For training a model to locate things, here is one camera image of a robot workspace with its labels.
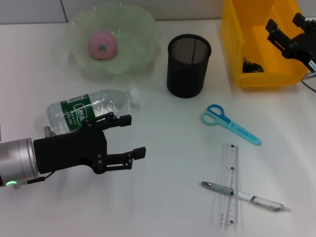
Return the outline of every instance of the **blue scissors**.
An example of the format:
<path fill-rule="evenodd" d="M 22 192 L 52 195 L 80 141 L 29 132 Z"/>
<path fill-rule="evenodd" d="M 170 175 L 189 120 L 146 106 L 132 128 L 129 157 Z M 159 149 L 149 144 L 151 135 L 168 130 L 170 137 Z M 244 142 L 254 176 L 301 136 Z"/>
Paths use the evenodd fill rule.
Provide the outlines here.
<path fill-rule="evenodd" d="M 212 108 L 218 108 L 221 110 L 221 114 L 217 114 L 214 111 L 212 111 Z M 210 116 L 215 119 L 214 122 L 209 122 L 206 120 L 206 116 Z M 223 107 L 219 105 L 210 105 L 207 108 L 207 111 L 205 111 L 202 114 L 202 121 L 209 126 L 214 126 L 214 125 L 222 125 L 223 127 L 229 129 L 230 131 L 236 133 L 240 137 L 246 139 L 247 141 L 251 142 L 254 145 L 259 146 L 261 144 L 261 141 L 259 138 L 256 136 L 252 135 L 250 132 L 248 132 L 246 129 L 235 123 L 234 121 L 230 120 L 224 115 L 224 109 Z"/>

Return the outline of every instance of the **bottle cap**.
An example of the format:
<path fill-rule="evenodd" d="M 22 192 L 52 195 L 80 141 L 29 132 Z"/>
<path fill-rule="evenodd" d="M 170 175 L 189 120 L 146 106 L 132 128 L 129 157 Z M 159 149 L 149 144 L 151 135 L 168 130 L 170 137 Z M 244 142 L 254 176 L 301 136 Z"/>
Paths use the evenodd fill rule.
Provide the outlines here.
<path fill-rule="evenodd" d="M 127 92 L 130 94 L 130 97 L 131 97 L 130 105 L 131 106 L 139 106 L 141 98 L 140 98 L 140 94 L 138 92 L 138 89 L 136 87 L 133 87 L 133 88 L 130 88 Z"/>

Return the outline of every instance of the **ruler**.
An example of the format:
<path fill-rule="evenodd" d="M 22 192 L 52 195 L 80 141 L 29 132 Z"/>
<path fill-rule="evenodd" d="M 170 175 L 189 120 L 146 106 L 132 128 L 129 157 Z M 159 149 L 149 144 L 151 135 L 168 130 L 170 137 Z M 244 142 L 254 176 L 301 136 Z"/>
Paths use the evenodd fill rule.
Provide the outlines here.
<path fill-rule="evenodd" d="M 222 145 L 221 185 L 238 190 L 237 146 L 230 143 Z M 238 192 L 235 197 L 221 194 L 221 224 L 234 226 L 238 219 Z"/>

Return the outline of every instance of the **white pen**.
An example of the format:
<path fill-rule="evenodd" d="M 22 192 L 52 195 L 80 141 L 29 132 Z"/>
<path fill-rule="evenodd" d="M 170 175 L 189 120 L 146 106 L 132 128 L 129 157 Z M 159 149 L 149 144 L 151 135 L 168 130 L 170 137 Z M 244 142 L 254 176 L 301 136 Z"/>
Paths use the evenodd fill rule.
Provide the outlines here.
<path fill-rule="evenodd" d="M 236 191 L 233 188 L 228 188 L 222 185 L 209 183 L 209 182 L 201 182 L 201 185 L 209 190 L 212 190 L 224 195 L 228 195 L 228 196 L 236 195 Z M 250 194 L 246 194 L 241 191 L 238 191 L 238 198 L 240 200 L 251 202 L 257 206 L 263 207 L 271 211 L 289 210 L 288 208 L 284 207 L 283 204 L 280 204 L 274 201 L 269 201 L 261 197 L 253 196 Z"/>

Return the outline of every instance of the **water bottle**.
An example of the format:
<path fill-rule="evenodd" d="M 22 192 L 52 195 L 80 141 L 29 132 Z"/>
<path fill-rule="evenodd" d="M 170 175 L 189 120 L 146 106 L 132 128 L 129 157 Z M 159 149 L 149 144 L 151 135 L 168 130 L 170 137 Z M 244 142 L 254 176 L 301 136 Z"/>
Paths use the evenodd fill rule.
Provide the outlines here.
<path fill-rule="evenodd" d="M 47 115 L 54 132 L 64 134 L 79 129 L 85 118 L 91 119 L 109 112 L 120 116 L 139 104 L 140 95 L 135 87 L 127 91 L 99 90 L 51 104 L 47 107 Z"/>

